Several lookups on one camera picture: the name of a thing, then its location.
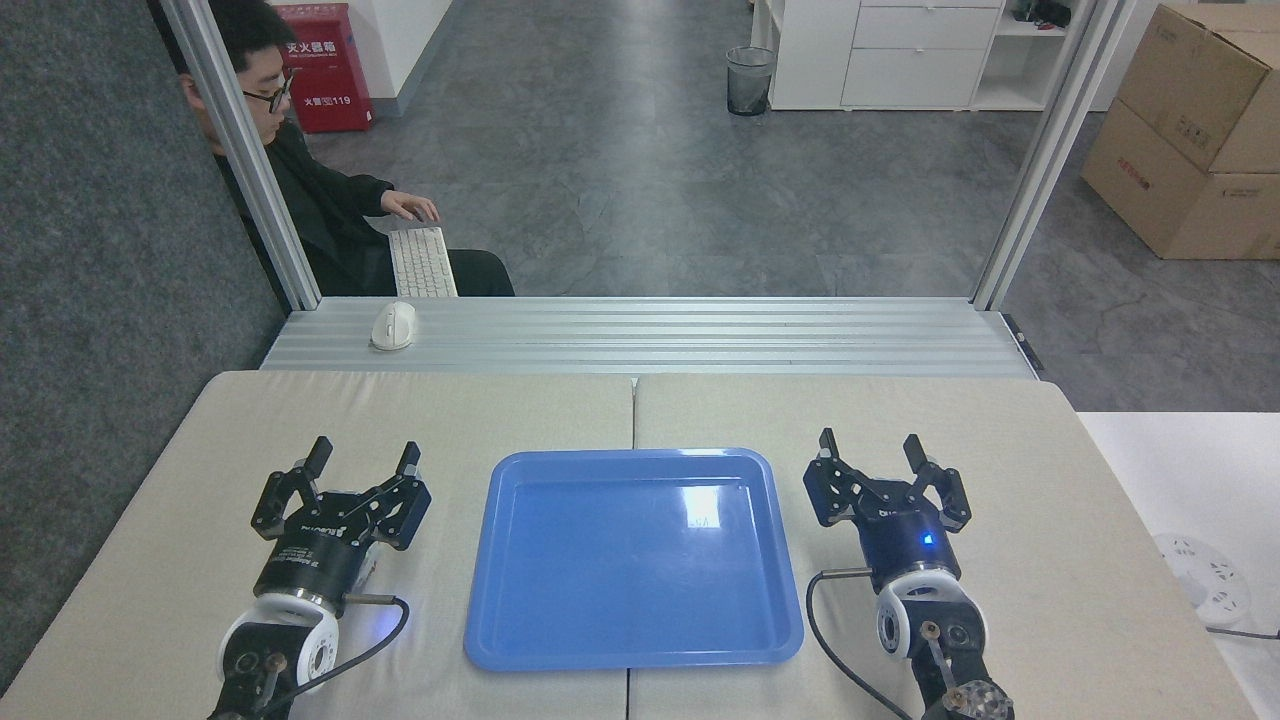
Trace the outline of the person's left hand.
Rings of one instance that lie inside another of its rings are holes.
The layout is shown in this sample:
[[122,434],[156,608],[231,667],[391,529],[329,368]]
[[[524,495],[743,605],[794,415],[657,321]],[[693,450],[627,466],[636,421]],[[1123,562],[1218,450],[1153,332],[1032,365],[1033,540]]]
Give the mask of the person's left hand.
[[407,222],[438,224],[442,219],[435,202],[430,199],[398,190],[387,190],[380,197],[381,210]]

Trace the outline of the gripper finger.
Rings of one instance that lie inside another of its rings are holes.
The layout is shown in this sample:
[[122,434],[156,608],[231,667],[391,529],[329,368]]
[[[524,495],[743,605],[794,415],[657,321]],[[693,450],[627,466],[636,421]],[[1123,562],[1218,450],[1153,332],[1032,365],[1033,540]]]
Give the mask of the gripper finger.
[[963,486],[963,478],[955,468],[942,468],[924,451],[916,434],[909,434],[902,443],[914,480],[908,492],[908,501],[919,505],[925,500],[925,492],[934,488],[940,498],[940,520],[948,533],[957,534],[972,519],[972,509]]
[[851,468],[838,455],[835,433],[824,428],[818,439],[815,459],[803,477],[817,521],[832,527],[837,521],[868,518],[873,507],[883,506],[882,483]]
[[433,500],[419,473],[421,451],[410,441],[396,466],[396,474],[356,497],[355,505],[340,512],[344,542],[367,548],[381,542],[406,551]]
[[315,480],[323,473],[333,445],[328,437],[317,437],[308,455],[288,471],[274,471],[268,477],[262,493],[253,510],[251,527],[265,541],[282,537],[285,533],[285,509],[294,495],[301,498],[301,512],[305,518],[319,515],[321,501]]

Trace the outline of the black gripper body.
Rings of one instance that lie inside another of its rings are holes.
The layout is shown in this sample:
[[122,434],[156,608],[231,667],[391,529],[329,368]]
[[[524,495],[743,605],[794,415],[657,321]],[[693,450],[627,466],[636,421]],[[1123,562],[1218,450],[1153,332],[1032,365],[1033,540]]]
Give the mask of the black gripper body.
[[940,569],[959,579],[961,569],[946,536],[940,510],[919,503],[906,511],[876,510],[858,519],[859,541],[874,591],[893,579]]
[[253,594],[311,597],[325,606],[342,606],[360,592],[375,565],[372,529],[366,519],[305,515],[291,519],[276,539]]

